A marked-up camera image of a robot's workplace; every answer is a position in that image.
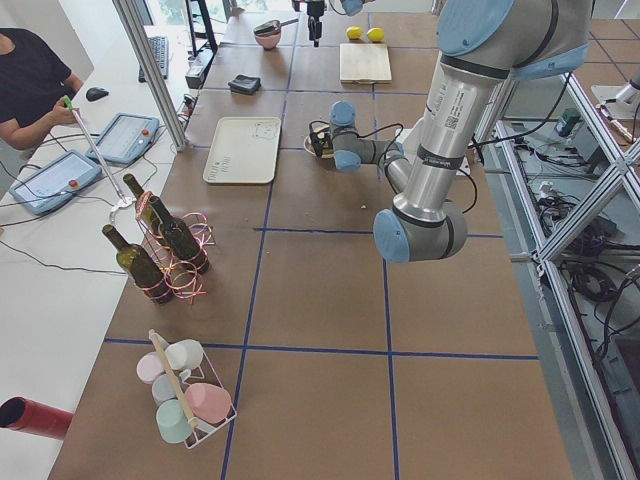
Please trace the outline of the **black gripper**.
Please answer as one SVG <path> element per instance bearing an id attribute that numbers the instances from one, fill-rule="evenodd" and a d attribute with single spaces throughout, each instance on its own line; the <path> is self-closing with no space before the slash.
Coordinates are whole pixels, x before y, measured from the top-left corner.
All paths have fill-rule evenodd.
<path id="1" fill-rule="evenodd" d="M 311 127 L 308 139 L 311 152 L 315 156 L 332 155 L 332 140 L 328 126 Z"/>
<path id="2" fill-rule="evenodd" d="M 308 16 L 308 28 L 311 30 L 311 41 L 314 47 L 319 46 L 320 31 L 317 27 L 321 24 L 321 17 L 325 13 L 324 0 L 307 0 L 306 12 Z"/>

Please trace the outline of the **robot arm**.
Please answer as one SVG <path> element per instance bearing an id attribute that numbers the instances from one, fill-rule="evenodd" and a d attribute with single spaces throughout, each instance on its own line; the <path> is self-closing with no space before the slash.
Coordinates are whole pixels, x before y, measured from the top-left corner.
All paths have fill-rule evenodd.
<path id="1" fill-rule="evenodd" d="M 309 33 L 309 40 L 313 43 L 314 47 L 320 45 L 320 40 L 323 35 L 323 23 L 322 17 L 327 10 L 328 1 L 325 0 L 312 0 L 304 1 L 306 5 L 307 14 L 307 28 Z M 365 1 L 360 0 L 346 0 L 341 1 L 342 12 L 347 16 L 354 16 L 359 13 Z"/>
<path id="2" fill-rule="evenodd" d="M 387 261 L 438 260 L 467 237 L 461 209 L 447 195 L 495 87 L 507 78 L 539 79 L 571 72 L 586 59 L 589 1 L 449 1 L 437 25 L 440 50 L 416 153 L 395 141 L 368 140 L 355 109 L 332 106 L 329 135 L 337 170 L 375 164 L 396 194 L 374 219 L 379 254 Z"/>

